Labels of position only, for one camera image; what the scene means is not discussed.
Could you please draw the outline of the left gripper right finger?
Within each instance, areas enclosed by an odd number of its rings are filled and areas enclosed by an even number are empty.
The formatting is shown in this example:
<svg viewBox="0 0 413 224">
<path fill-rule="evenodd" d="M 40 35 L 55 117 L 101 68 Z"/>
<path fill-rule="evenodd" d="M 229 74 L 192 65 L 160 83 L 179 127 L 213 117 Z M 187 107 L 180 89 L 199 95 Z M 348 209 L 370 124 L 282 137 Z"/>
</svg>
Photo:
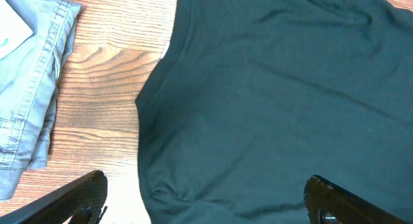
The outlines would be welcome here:
<svg viewBox="0 0 413 224">
<path fill-rule="evenodd" d="M 318 175 L 303 195 L 311 224 L 408 224 Z"/>
</svg>

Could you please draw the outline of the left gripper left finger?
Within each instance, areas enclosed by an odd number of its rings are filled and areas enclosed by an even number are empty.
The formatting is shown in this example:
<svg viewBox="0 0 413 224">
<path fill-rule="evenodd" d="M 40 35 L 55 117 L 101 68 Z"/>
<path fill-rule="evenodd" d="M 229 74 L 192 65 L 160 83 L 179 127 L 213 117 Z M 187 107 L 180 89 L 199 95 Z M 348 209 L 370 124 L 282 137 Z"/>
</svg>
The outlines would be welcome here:
<svg viewBox="0 0 413 224">
<path fill-rule="evenodd" d="M 108 180 L 93 170 L 24 207 L 1 217 L 1 223 L 98 224 L 107 207 Z"/>
</svg>

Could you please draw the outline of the black t-shirt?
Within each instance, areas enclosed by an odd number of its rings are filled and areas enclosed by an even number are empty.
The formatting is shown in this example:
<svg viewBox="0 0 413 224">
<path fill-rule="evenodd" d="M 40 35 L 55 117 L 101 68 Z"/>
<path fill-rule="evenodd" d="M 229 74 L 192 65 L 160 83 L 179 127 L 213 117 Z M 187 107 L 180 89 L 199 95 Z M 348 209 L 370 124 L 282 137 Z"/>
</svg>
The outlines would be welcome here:
<svg viewBox="0 0 413 224">
<path fill-rule="evenodd" d="M 136 100 L 152 223 L 307 223 L 320 175 L 412 221 L 412 12 L 177 0 Z"/>
</svg>

